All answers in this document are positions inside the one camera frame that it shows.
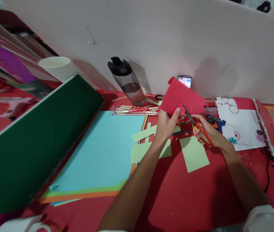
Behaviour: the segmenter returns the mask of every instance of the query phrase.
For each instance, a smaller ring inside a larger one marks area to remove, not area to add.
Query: purple paper
[[[2,47],[0,47],[0,66],[4,67],[10,75],[17,75],[24,83],[36,80],[31,72],[12,52],[7,51]]]

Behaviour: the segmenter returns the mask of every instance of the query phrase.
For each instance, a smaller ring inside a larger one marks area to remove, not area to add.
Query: water bottle
[[[144,106],[147,99],[130,64],[126,60],[121,61],[117,56],[111,57],[111,60],[108,68],[128,99],[134,106]]]

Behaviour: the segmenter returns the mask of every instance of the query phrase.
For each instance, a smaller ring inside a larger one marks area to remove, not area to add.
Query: red scissors handle
[[[199,124],[199,123],[196,123],[196,125],[195,125],[198,129],[200,129],[201,130],[201,132],[205,135],[205,137],[208,139],[208,141],[209,141],[209,143],[207,143],[207,141],[206,140],[204,140],[205,141],[205,143],[208,145],[208,147],[213,147],[213,142],[212,142],[212,140],[210,139],[210,137],[209,137],[209,135],[207,134],[207,132],[203,129],[203,127]]]

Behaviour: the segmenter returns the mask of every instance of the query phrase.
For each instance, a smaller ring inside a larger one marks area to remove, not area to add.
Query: white partition
[[[265,13],[221,0],[4,2],[99,89],[120,89],[107,67],[119,56],[147,93],[164,94],[182,74],[203,97],[274,104],[274,17]]]

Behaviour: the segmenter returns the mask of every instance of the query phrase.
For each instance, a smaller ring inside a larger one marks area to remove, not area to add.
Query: sleeve
[[[256,231],[274,231],[274,208],[272,206],[257,206],[249,213],[243,232]]]

